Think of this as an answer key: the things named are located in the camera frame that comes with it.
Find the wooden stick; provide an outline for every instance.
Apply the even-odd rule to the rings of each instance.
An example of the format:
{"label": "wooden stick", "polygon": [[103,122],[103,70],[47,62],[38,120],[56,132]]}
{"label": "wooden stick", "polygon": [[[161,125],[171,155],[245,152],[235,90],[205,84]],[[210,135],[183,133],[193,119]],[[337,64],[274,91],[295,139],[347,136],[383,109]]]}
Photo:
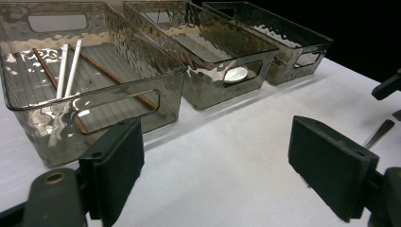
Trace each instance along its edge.
{"label": "wooden stick", "polygon": [[[57,83],[56,78],[54,77],[53,73],[50,71],[50,69],[45,64],[45,62],[42,59],[41,55],[39,54],[38,50],[36,48],[32,48],[32,50],[35,53],[35,56],[38,59],[39,63],[41,64],[41,67],[43,68],[44,72],[49,77],[50,81],[52,81],[51,84],[53,85],[53,88],[57,91],[58,83]],[[82,120],[79,117],[76,118],[76,122],[78,125],[78,129],[82,133],[86,133],[86,134],[89,133],[88,128],[86,128],[85,124],[82,122]],[[87,138],[88,138],[87,142],[89,145],[92,145],[95,142],[91,136],[89,136]]]}
{"label": "wooden stick", "polygon": [[[122,80],[121,78],[119,78],[118,76],[116,76],[114,73],[110,72],[108,69],[106,69],[105,67],[103,67],[101,64],[99,64],[98,62],[96,62],[94,59],[92,59],[91,57],[83,54],[82,52],[80,52],[80,55],[82,56],[82,58],[84,58],[85,60],[87,60],[90,64],[92,64],[94,67],[96,67],[98,70],[100,70],[104,75],[108,76],[110,79],[114,80],[115,82],[117,82],[118,84],[123,84],[124,80]],[[144,95],[138,95],[137,96],[139,98],[139,100],[144,103],[146,106],[148,106],[148,108],[150,108],[151,110],[155,111],[158,109],[158,105],[154,102],[152,102],[150,99],[148,99],[146,96]]]}

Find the plastic bin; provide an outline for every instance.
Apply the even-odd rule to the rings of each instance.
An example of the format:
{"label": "plastic bin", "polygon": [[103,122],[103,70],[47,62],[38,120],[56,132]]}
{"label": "plastic bin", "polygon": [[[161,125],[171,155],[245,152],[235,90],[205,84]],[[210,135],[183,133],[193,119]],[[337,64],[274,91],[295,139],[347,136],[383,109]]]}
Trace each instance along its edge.
{"label": "plastic bin", "polygon": [[[46,166],[77,160],[121,120],[139,116],[146,133],[178,119],[186,67],[106,3],[1,3],[0,12],[6,104]],[[67,90],[78,39],[71,95],[56,98]]]}
{"label": "plastic bin", "polygon": [[272,85],[313,74],[333,43],[249,2],[202,2],[202,7],[280,48],[266,76]]}
{"label": "plastic bin", "polygon": [[278,47],[189,1],[124,1],[124,15],[187,65],[183,96],[197,110],[259,89]]}

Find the rippled plastic surface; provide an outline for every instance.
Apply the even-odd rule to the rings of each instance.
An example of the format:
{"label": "rippled plastic surface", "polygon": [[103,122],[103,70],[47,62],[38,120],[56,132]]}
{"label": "rippled plastic surface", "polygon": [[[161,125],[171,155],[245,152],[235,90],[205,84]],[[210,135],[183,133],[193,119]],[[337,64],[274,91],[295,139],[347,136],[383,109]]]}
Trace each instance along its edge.
{"label": "rippled plastic surface", "polygon": [[273,85],[313,74],[333,40],[248,2],[202,2],[202,7],[277,45],[266,80]]}
{"label": "rippled plastic surface", "polygon": [[[145,133],[178,119],[185,66],[107,4],[3,3],[0,12],[5,100],[46,166],[76,160],[121,120],[141,116]],[[56,87],[32,48],[58,79],[61,47],[74,46],[77,39],[82,39],[81,53],[120,80],[81,57],[71,96],[56,99]],[[70,48],[66,76],[73,56]],[[63,129],[56,130],[56,120]]]}
{"label": "rippled plastic surface", "polygon": [[[124,1],[123,8],[135,26],[188,66],[183,96],[195,109],[259,89],[278,50],[191,2]],[[246,77],[225,79],[238,67],[246,69]]]}

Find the white tabletop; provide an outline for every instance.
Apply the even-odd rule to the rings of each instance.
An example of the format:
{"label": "white tabletop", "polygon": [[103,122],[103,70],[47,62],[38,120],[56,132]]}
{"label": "white tabletop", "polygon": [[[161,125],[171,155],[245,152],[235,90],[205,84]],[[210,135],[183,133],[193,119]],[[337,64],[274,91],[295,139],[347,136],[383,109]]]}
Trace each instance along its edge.
{"label": "white tabletop", "polygon": [[[306,186],[288,163],[288,144],[294,115],[359,144],[391,119],[395,126],[371,151],[380,173],[401,166],[401,123],[392,116],[401,94],[378,101],[371,95],[378,84],[323,59],[314,75],[265,82],[205,111],[183,98],[177,122],[144,135],[145,165],[114,226],[367,226],[367,209],[344,223]],[[49,169],[0,102],[1,212],[26,201],[31,182]]]}

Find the table surface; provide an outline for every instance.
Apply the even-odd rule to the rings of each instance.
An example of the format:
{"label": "table surface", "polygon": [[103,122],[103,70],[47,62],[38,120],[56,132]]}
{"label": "table surface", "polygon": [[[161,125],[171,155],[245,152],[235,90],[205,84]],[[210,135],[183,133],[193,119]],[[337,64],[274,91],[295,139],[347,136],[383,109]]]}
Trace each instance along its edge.
{"label": "table surface", "polygon": [[[359,144],[391,119],[395,126],[371,151],[380,157],[378,172],[401,166],[401,123],[392,116],[401,94],[378,101],[371,95],[377,85],[323,59],[313,75],[265,82],[204,111],[182,98],[177,122],[144,135],[145,165],[114,226],[367,226],[367,209],[350,223],[337,218],[288,163],[288,145],[294,115]],[[32,181],[49,169],[0,102],[1,212],[26,201]]]}

